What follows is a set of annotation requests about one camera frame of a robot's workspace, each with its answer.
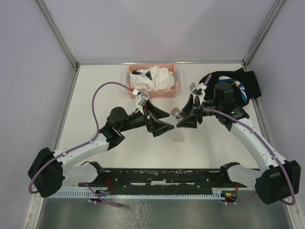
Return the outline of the clear pill bottle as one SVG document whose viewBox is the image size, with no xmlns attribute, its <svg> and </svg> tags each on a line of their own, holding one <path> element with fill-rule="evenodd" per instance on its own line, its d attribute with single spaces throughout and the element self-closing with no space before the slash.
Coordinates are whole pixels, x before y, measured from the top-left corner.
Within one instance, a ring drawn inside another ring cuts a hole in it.
<svg viewBox="0 0 305 229">
<path fill-rule="evenodd" d="M 170 111 L 170 115 L 174 117 L 175 119 L 183 119 L 184 118 L 184 113 L 181 111 L 178 107 L 173 108 Z"/>
</svg>

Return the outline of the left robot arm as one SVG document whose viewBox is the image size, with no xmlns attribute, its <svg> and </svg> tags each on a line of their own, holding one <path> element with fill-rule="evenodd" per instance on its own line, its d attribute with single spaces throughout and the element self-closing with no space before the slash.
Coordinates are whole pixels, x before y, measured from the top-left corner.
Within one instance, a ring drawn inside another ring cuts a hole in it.
<svg viewBox="0 0 305 229">
<path fill-rule="evenodd" d="M 55 194 L 63 184 L 93 183 L 101 186 L 105 182 L 105 174 L 95 164 L 81 168 L 77 163 L 99 153 L 117 147 L 125 137 L 124 131 L 145 126 L 154 137 L 158 137 L 174 129 L 172 124 L 162 121 L 169 114 L 150 101 L 142 111 L 127 114 L 122 107 L 115 107 L 107 117 L 105 126 L 97 129 L 97 133 L 82 143 L 68 148 L 51 151 L 44 148 L 39 151 L 28 170 L 31 179 L 29 192 L 47 198 Z"/>
</svg>

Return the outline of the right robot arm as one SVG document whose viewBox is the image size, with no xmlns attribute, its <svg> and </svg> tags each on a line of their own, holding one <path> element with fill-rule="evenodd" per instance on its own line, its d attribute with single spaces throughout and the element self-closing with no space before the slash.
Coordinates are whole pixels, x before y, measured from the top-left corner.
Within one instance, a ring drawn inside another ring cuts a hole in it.
<svg viewBox="0 0 305 229">
<path fill-rule="evenodd" d="M 205 116 L 215 116 L 227 130 L 245 146 L 257 163 L 259 170 L 246 168 L 237 162 L 221 167 L 219 182 L 229 187 L 234 182 L 256 191 L 267 205 L 281 201 L 293 206 L 299 191 L 301 167 L 288 161 L 259 134 L 248 113 L 237 104 L 231 83 L 216 83 L 214 97 L 206 101 L 203 83 L 190 85 L 190 97 L 183 108 L 184 118 L 177 127 L 197 128 Z"/>
</svg>

